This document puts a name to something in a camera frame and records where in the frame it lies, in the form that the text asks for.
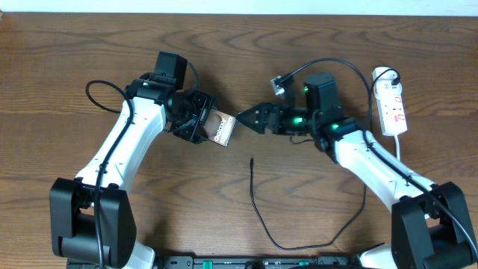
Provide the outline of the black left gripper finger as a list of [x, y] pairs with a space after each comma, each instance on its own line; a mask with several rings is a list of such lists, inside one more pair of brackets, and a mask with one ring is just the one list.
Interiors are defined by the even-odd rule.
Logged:
[[208, 140], [202, 129], [201, 122], [198, 120], [190, 120], [179, 127], [175, 127], [172, 133], [183, 140], [199, 144]]
[[203, 112], [216, 105], [216, 99], [207, 93], [195, 91], [193, 93], [193, 102], [196, 106], [198, 116], [202, 116]]

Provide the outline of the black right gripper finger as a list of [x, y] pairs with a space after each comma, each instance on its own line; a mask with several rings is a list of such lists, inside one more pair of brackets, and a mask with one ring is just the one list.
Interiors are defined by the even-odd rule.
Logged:
[[242, 125], [263, 135], [266, 130], [266, 114], [263, 111], [243, 111], [238, 114], [237, 120]]
[[241, 111], [237, 115], [238, 120], [260, 120], [266, 117], [270, 112], [273, 104], [270, 102], [260, 102], [259, 104], [249, 108], [245, 111]]

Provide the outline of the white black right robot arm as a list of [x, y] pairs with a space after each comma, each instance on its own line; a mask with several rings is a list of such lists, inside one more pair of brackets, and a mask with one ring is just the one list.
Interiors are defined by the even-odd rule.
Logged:
[[391, 243], [357, 254], [356, 268], [466, 268], [477, 263], [477, 240], [462, 190], [419, 175], [344, 114], [331, 73], [304, 82], [306, 106], [295, 106], [291, 80], [272, 81], [285, 102], [262, 102], [238, 114], [259, 134], [310, 135], [315, 146], [355, 174], [391, 213]]

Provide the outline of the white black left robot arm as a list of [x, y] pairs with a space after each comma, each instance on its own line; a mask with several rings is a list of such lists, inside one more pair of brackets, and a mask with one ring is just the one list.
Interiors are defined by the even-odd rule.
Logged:
[[155, 251], [138, 242], [128, 194], [153, 140], [170, 133], [201, 143], [198, 131], [216, 105], [184, 79], [147, 73], [120, 94], [119, 118], [93, 159], [74, 179], [57, 179], [49, 191], [52, 251], [99, 268], [153, 268]]

